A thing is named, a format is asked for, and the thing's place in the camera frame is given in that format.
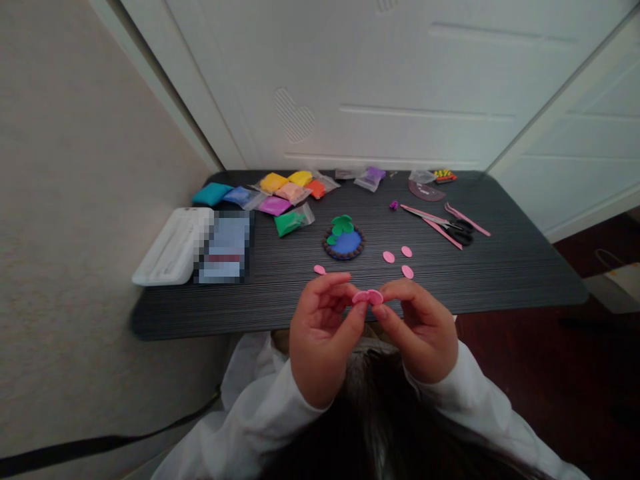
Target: beige wall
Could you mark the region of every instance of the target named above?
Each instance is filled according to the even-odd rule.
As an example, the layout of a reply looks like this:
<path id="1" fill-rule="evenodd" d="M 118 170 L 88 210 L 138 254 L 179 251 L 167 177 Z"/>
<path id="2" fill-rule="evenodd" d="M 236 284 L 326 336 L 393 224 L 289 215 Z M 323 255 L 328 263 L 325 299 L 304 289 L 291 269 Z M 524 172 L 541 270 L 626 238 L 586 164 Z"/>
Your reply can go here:
<path id="1" fill-rule="evenodd" d="M 162 427 L 225 339 L 136 340 L 130 278 L 209 171 L 86 1 L 3 0 L 0 32 L 0 457 Z M 117 478 L 180 433 L 20 478 Z"/>

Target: blue clay packet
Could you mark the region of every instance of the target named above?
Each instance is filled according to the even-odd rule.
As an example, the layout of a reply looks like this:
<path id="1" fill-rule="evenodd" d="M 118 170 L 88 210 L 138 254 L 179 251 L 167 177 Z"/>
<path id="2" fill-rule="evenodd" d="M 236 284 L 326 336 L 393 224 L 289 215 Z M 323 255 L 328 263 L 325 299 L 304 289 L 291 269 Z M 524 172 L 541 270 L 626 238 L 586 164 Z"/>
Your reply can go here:
<path id="1" fill-rule="evenodd" d="M 230 190 L 233 190 L 233 187 L 222 185 L 221 183 L 210 183 L 196 193 L 191 201 L 214 207 L 221 202 L 222 198 L 230 192 Z"/>
<path id="2" fill-rule="evenodd" d="M 268 195 L 263 192 L 236 187 L 228 192 L 222 200 L 240 205 L 242 210 L 250 211 L 260 205 L 267 197 Z"/>

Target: white door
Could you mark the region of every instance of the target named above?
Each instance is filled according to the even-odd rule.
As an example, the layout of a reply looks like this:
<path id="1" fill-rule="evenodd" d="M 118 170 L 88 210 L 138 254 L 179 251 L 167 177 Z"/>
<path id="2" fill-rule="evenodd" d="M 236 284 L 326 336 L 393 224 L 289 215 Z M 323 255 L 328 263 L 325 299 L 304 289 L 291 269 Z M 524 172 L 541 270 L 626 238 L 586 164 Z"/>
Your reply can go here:
<path id="1" fill-rule="evenodd" d="M 249 168 L 485 169 L 635 2 L 167 4 Z"/>

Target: wooden floor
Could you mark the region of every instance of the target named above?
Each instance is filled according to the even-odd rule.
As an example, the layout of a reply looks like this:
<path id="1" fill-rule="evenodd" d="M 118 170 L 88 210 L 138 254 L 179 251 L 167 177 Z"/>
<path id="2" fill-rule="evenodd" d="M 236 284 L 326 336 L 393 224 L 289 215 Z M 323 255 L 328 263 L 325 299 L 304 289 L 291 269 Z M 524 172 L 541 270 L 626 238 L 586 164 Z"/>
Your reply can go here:
<path id="1" fill-rule="evenodd" d="M 640 261 L 640 229 L 620 215 L 555 247 L 589 277 L 608 270 L 596 248 Z M 559 322 L 568 317 L 580 326 Z M 612 315 L 591 297 L 577 307 L 460 315 L 457 325 L 486 376 L 564 460 L 592 480 L 640 479 L 640 315 Z"/>

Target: dark hair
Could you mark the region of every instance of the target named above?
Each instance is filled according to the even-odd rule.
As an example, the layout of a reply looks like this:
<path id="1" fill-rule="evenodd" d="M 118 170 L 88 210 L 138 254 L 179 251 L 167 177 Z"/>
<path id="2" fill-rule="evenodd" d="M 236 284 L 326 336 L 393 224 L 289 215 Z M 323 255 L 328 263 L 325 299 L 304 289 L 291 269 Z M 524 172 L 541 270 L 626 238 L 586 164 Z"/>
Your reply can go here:
<path id="1" fill-rule="evenodd" d="M 548 479 L 456 438 L 449 421 L 420 402 L 399 353 L 369 350 L 359 363 L 329 410 L 275 454 L 262 480 Z"/>

